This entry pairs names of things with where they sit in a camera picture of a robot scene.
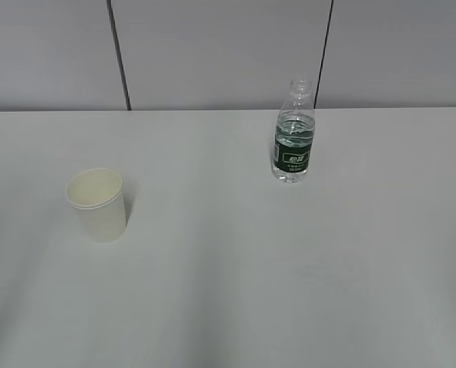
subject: plastic water bottle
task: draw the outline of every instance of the plastic water bottle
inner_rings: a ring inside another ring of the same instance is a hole
[[[282,182],[300,182],[307,174],[314,136],[311,83],[292,80],[290,96],[279,111],[275,128],[272,173]]]

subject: cup rim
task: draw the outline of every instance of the cup rim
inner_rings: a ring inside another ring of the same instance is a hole
[[[77,204],[76,202],[73,202],[70,200],[69,196],[67,195],[67,190],[69,189],[69,185],[74,181],[76,180],[78,177],[84,175],[84,174],[87,174],[91,171],[98,171],[98,170],[105,170],[105,171],[108,171],[112,174],[114,174],[118,179],[119,179],[119,188],[118,190],[116,191],[116,193],[114,195],[112,195],[107,201],[105,202],[102,202],[102,203],[98,203],[96,205],[79,205]],[[122,180],[122,176],[116,171],[116,170],[113,170],[113,169],[109,169],[107,167],[94,167],[94,168],[91,168],[91,169],[87,169],[87,170],[84,170],[84,171],[81,171],[77,174],[75,174],[70,180],[69,182],[67,182],[67,185],[66,185],[66,188],[64,189],[64,195],[66,196],[66,200],[67,202],[73,206],[74,208],[76,209],[98,209],[100,207],[104,207],[105,205],[108,205],[109,203],[113,202],[119,195],[120,193],[122,192],[122,188],[123,188],[123,180]]]

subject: water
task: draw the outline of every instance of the water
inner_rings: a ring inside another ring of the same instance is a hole
[[[302,148],[313,142],[314,118],[301,111],[281,113],[277,119],[275,140],[284,146]],[[307,174],[302,172],[285,172],[275,166],[272,161],[272,172],[282,182],[300,182]]]

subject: paper cup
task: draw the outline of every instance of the paper cup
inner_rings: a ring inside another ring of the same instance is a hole
[[[112,169],[89,169],[66,186],[66,199],[85,232],[96,242],[109,243],[126,230],[123,182]]]

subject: table surface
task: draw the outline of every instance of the table surface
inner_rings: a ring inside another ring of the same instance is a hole
[[[456,108],[318,110],[271,174],[277,111],[0,113],[0,367],[456,367]],[[84,236],[82,169],[126,233]]]

